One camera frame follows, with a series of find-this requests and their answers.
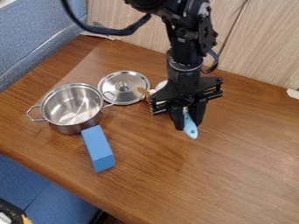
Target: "wall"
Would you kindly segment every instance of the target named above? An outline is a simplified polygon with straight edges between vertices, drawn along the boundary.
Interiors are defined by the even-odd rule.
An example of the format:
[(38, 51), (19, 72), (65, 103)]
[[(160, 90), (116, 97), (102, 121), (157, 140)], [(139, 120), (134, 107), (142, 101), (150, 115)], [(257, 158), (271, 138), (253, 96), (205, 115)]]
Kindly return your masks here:
[[(219, 33), (219, 44), (216, 51), (221, 48), (226, 39), (243, 2), (244, 0), (212, 1), (213, 23)], [(89, 23), (96, 21), (108, 27), (123, 28), (143, 15), (143, 13), (126, 5), (122, 0), (89, 0)], [(164, 23), (161, 18), (156, 16), (134, 35), (123, 37), (122, 40), (162, 53), (166, 53), (170, 48)], [(207, 59), (206, 64), (212, 64), (212, 59)]]
[(16, 0), (0, 0), (0, 9)]
[[(246, 0), (213, 0), (218, 52)], [(299, 4), (293, 0), (249, 0), (221, 57), (219, 68), (285, 88), (299, 88)], [(89, 0), (88, 20), (122, 28), (143, 14), (121, 0)], [(169, 48), (159, 17), (123, 41), (165, 53)]]
[(220, 68), (284, 88), (299, 88), (299, 3), (253, 0), (244, 9)]

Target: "blue block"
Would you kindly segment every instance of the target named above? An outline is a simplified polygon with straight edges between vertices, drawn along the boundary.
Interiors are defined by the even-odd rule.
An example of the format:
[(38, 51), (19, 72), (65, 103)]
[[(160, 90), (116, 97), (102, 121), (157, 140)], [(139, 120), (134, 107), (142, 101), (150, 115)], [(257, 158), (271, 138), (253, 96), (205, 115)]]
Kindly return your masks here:
[(100, 126), (81, 132), (95, 172), (101, 172), (115, 166), (115, 155)]

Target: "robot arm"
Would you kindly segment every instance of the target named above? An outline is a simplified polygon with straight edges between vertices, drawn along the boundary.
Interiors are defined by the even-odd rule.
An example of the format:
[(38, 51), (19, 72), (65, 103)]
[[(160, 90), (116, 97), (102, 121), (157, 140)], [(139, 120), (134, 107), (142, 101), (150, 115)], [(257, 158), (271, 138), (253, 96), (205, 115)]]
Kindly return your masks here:
[[(167, 61), (168, 83), (150, 97), (151, 111), (153, 115), (168, 112), (177, 130), (184, 129), (184, 109), (188, 109), (192, 120), (199, 126), (208, 101), (222, 96), (222, 78), (200, 77), (200, 72), (208, 74), (218, 65), (218, 55), (212, 51), (217, 45), (218, 33), (212, 28), (209, 0), (125, 0), (126, 4), (148, 14), (123, 30), (82, 24), (67, 0), (61, 2), (77, 25), (99, 34), (131, 35), (150, 20), (150, 14), (163, 20), (171, 45)], [(217, 63), (203, 71), (203, 60), (208, 53)]]

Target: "wooden table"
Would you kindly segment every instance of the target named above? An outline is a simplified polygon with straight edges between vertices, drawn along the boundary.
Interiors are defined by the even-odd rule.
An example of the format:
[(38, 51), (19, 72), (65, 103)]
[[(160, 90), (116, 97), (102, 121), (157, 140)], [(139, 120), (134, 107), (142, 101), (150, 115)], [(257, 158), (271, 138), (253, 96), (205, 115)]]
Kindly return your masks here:
[(167, 115), (152, 116), (147, 102), (105, 109), (100, 124), (117, 162), (101, 173), (80, 135), (27, 119), (54, 86), (96, 86), (122, 69), (156, 85), (166, 78), (165, 55), (76, 38), (0, 95), (0, 152), (127, 223), (299, 223), (299, 101), (282, 88), (215, 72), (225, 96), (209, 102), (196, 141)]

